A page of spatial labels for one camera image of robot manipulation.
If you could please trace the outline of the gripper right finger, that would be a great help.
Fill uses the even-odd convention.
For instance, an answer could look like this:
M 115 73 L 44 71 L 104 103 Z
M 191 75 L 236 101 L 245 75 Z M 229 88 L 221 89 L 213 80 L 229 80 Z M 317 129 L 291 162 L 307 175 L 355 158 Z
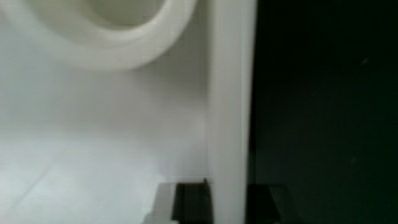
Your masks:
M 250 184 L 246 188 L 246 224 L 294 224 L 296 215 L 282 185 Z

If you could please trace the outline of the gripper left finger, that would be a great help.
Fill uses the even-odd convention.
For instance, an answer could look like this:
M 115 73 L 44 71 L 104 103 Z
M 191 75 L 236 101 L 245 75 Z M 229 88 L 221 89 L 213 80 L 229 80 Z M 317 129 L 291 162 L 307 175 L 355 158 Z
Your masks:
M 170 220 L 177 224 L 213 224 L 207 180 L 175 185 Z

